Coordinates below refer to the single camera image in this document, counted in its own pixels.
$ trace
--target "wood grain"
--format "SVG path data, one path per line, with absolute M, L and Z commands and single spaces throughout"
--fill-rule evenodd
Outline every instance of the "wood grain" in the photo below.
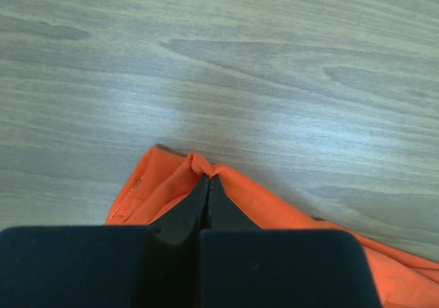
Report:
M 439 260 L 439 0 L 0 0 L 0 227 L 99 224 L 155 143 Z

